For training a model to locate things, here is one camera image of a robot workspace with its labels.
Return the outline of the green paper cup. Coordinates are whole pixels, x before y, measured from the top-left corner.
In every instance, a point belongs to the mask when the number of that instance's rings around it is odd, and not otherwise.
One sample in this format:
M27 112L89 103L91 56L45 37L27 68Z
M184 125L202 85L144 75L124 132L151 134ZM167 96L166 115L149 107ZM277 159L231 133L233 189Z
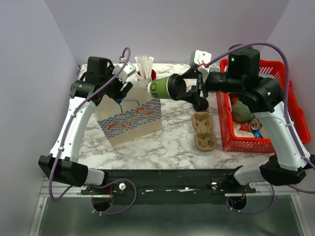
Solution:
M172 99L170 95L170 77L153 80L147 85L147 93L155 99Z

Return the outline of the checkered paper takeout bag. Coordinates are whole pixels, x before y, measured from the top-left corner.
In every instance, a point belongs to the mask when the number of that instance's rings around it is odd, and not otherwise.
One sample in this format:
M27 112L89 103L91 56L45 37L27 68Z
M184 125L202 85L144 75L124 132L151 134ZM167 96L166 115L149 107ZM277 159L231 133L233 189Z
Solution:
M111 146L162 130L161 102L147 93L149 82L134 82L121 102L105 95L96 107L94 117Z

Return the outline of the black plastic cup lid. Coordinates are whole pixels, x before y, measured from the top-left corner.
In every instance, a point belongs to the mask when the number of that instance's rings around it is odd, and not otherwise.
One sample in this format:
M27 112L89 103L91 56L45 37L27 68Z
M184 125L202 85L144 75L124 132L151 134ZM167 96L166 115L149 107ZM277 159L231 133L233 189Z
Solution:
M170 95L174 101L176 101L176 96L188 92L186 82L179 74L172 74L170 76L169 85Z

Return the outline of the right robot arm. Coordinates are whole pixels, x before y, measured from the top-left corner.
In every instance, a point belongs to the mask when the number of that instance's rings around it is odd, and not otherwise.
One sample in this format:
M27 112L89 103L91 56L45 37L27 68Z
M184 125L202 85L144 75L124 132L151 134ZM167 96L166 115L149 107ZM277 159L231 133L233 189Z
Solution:
M237 93L266 129L275 155L263 164L236 170L226 181L233 193L251 182L298 184L306 176L306 169L315 167L315 157L305 149L288 113L289 85L283 90L275 79L259 76L260 52L254 45L234 45L205 65L192 65L184 74L173 75L171 82L179 87L174 100L197 108L202 108L200 94Z

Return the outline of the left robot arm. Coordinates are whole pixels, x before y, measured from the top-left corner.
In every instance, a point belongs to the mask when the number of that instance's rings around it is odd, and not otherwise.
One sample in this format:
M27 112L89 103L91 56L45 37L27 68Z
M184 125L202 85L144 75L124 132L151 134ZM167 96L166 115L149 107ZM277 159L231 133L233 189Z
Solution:
M78 163L79 149L87 123L103 96L115 101L125 98L132 88L126 79L134 72L128 57L121 56L117 65L106 58L89 57L86 72L70 87L68 112L59 137L49 155L40 156L38 161L50 188L58 182L77 187L92 185L98 194L108 191L104 171Z

